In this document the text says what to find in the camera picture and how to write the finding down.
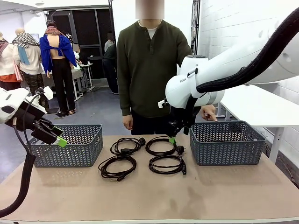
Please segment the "white side table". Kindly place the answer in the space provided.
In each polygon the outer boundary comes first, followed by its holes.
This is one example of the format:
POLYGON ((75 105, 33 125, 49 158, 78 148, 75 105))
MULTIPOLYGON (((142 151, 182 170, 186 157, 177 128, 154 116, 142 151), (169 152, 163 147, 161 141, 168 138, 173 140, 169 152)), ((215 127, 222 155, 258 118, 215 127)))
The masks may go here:
POLYGON ((252 127, 275 128, 269 159, 275 163, 285 128, 299 126, 299 105, 255 85, 241 85, 225 90, 220 104, 232 115, 252 127))

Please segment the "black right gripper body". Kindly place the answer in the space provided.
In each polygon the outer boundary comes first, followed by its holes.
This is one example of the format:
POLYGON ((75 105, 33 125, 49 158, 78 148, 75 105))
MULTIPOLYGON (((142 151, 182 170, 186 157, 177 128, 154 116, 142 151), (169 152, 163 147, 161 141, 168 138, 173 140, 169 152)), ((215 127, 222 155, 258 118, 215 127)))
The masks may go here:
POLYGON ((196 116, 200 110, 201 106, 195 106, 191 110, 171 106, 168 129, 170 127, 175 127, 176 124, 182 124, 183 128, 191 128, 191 126, 195 123, 196 116))

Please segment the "background person grey top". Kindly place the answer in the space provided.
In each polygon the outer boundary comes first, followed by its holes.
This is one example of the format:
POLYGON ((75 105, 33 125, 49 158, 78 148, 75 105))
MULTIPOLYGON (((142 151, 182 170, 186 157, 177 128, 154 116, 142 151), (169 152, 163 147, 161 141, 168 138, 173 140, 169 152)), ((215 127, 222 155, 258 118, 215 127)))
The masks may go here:
POLYGON ((107 33, 107 41, 105 42, 104 45, 104 52, 108 50, 109 47, 114 45, 114 34, 112 32, 107 33))

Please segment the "mannequin with orange skirt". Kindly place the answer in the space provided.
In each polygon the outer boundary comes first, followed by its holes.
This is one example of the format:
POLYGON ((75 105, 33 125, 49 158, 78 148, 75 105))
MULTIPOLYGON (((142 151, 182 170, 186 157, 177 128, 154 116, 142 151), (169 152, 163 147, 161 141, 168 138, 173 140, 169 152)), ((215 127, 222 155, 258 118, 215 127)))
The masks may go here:
POLYGON ((0 87, 9 91, 21 88, 14 70, 13 44, 0 31, 0 87))

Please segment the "background white desk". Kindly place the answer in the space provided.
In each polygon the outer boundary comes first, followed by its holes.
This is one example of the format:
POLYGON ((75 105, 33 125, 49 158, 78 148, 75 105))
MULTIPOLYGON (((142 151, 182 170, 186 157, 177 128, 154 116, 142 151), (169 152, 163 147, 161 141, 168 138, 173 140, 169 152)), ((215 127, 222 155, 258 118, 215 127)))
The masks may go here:
POLYGON ((91 92, 95 88, 92 83, 92 65, 90 62, 79 64, 71 70, 75 101, 82 98, 85 92, 91 92))

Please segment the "person's left hand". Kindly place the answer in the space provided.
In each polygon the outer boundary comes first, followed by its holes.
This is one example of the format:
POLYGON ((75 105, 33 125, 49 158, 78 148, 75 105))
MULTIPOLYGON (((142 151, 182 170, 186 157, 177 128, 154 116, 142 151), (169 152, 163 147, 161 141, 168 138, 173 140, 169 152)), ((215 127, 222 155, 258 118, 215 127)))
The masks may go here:
POLYGON ((216 112, 216 109, 213 105, 205 105, 205 106, 201 107, 201 110, 199 113, 204 120, 217 122, 215 112, 216 112))

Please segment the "person in green sweater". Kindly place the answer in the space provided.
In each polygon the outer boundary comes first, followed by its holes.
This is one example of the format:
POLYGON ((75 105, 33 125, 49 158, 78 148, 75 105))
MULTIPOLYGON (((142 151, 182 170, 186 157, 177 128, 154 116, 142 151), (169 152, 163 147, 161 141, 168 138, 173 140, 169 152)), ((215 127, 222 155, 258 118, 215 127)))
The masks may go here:
POLYGON ((118 86, 129 88, 133 135, 167 134, 170 108, 158 102, 192 54, 183 32, 164 20, 164 6, 164 0, 135 0, 136 22, 118 37, 118 86))

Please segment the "black cable round plug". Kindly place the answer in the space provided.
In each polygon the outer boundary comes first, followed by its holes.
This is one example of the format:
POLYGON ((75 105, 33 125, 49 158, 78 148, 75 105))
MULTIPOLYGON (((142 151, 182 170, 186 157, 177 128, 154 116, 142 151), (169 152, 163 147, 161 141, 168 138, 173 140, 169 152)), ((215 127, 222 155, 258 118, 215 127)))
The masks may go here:
POLYGON ((140 150, 141 147, 145 146, 145 144, 146 144, 146 140, 144 138, 139 138, 139 139, 133 137, 120 138, 110 147, 110 152, 117 156, 130 156, 133 153, 140 150), (125 142, 133 143, 135 147, 119 149, 118 146, 121 143, 125 143, 125 142))

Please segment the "black vertical pole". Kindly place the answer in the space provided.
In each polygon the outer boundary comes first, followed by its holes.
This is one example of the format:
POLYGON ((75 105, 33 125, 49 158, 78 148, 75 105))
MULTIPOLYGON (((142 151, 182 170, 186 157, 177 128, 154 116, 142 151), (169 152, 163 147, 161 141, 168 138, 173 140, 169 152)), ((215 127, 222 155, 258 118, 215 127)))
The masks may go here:
POLYGON ((114 16, 113 16, 113 5, 112 5, 112 1, 113 0, 108 0, 108 7, 109 7, 110 23, 111 23, 112 34, 113 34, 115 59, 117 59, 117 47, 116 47, 116 36, 115 36, 115 29, 114 29, 114 16))

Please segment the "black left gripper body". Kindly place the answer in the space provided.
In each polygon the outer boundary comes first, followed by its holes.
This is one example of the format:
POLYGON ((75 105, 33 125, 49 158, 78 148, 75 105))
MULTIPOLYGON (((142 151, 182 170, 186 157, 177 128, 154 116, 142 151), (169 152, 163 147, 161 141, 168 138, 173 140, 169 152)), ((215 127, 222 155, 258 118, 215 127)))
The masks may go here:
POLYGON ((21 107, 14 109, 11 106, 5 106, 5 124, 13 127, 13 119, 16 118, 15 126, 18 131, 30 129, 33 133, 46 133, 40 124, 44 114, 33 106, 30 106, 27 111, 21 107))

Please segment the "mannequin with patterned scarf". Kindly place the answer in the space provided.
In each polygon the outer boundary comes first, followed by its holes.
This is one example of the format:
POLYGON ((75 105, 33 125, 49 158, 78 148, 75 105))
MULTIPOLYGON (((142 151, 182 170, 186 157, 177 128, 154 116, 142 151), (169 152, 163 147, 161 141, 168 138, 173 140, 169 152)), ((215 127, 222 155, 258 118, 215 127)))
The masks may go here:
POLYGON ((16 29, 15 33, 16 37, 12 41, 14 61, 24 76, 31 95, 35 95, 38 88, 44 87, 40 44, 23 28, 16 29))

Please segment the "background person dark clothes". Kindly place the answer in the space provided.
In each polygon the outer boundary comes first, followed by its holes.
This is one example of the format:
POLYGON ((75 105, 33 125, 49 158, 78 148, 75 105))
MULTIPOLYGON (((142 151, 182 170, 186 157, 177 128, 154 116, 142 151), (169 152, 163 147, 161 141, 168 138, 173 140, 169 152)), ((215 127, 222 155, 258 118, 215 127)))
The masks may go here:
POLYGON ((107 79, 108 86, 113 94, 119 94, 117 84, 116 62, 115 62, 115 45, 108 47, 102 58, 104 75, 107 79))

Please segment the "person's right hand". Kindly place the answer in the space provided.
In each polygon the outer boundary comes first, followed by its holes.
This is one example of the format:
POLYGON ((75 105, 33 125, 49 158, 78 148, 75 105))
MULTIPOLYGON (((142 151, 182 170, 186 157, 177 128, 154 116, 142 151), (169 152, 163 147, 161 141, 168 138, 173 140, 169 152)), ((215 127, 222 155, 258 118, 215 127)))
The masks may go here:
POLYGON ((133 117, 131 114, 123 116, 123 125, 126 129, 130 131, 133 130, 133 117))

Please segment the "person's right forearm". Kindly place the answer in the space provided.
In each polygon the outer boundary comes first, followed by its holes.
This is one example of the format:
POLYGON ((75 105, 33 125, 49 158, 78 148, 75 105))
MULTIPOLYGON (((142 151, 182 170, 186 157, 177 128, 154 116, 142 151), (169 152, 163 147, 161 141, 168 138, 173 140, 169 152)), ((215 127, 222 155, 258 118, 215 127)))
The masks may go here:
POLYGON ((125 85, 119 85, 119 97, 120 97, 120 107, 123 116, 131 114, 130 107, 130 94, 129 88, 125 85))

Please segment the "grey perforated plastic basket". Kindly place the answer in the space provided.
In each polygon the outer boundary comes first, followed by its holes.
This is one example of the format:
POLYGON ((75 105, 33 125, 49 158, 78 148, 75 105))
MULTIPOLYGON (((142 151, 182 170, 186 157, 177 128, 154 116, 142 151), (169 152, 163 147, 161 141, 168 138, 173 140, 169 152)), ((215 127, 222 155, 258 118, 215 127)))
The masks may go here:
POLYGON ((103 148, 101 124, 61 124, 65 147, 48 145, 32 137, 30 152, 37 168, 88 168, 94 165, 103 148))
POLYGON ((257 165, 265 138, 245 121, 195 123, 190 148, 200 166, 257 165))

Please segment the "mannequin with blue shirt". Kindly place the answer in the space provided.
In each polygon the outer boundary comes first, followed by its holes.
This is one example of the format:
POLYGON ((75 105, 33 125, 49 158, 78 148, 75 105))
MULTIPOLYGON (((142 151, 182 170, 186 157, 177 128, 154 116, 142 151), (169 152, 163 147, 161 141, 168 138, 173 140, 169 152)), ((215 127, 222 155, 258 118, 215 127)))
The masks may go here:
POLYGON ((76 58, 70 40, 57 29, 52 20, 46 22, 46 30, 40 38, 42 65, 47 77, 52 74, 60 112, 59 117, 76 112, 72 68, 76 58))

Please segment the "white aluminium table frame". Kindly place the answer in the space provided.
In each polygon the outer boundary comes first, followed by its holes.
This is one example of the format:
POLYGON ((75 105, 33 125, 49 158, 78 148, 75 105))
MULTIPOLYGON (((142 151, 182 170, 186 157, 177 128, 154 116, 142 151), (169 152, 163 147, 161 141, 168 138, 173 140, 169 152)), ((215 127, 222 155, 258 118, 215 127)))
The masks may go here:
POLYGON ((0 224, 299 224, 299 217, 254 220, 110 220, 110 221, 12 221, 0 220, 0 224))

